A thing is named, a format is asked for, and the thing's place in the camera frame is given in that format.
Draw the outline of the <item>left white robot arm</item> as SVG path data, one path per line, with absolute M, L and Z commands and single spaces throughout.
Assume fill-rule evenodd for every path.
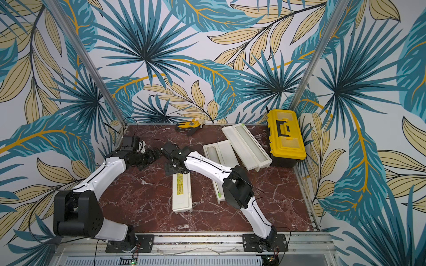
M 99 200 L 111 183 L 129 167 L 142 170 L 161 157 L 158 148 L 147 148 L 137 136 L 125 136 L 122 146 L 108 154 L 80 185 L 57 193 L 54 197 L 54 234 L 60 237 L 86 237 L 136 246 L 131 225 L 104 217 Z

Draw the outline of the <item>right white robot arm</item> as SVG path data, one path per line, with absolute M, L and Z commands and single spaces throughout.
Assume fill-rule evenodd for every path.
M 225 201 L 242 211 L 257 237 L 259 246 L 264 250 L 272 250 L 277 230 L 258 206 L 253 192 L 254 186 L 246 170 L 240 166 L 228 167 L 218 164 L 192 148 L 181 149 L 171 142 L 167 142 L 160 151 L 168 160 L 165 165 L 167 175 L 197 172 L 222 186 Z

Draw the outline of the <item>yellow black work glove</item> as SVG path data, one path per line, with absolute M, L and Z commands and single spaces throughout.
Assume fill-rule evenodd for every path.
M 205 120 L 192 119 L 191 121 L 179 122 L 175 125 L 176 132 L 192 136 L 205 125 Z

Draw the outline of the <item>yellow black toolbox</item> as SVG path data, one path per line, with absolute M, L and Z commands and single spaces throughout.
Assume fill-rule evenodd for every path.
M 306 159 L 306 149 L 296 113 L 274 109 L 267 114 L 269 155 L 272 166 L 293 168 Z

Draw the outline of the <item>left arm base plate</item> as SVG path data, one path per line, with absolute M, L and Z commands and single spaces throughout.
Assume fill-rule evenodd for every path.
M 124 241 L 111 241 L 106 246 L 106 253 L 151 253 L 154 235 L 135 235 Z

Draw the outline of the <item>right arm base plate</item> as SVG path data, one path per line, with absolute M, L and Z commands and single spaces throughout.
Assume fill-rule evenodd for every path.
M 243 234 L 244 252 L 287 252 L 288 240 L 284 234 L 277 234 L 272 239 L 262 239 L 255 234 Z

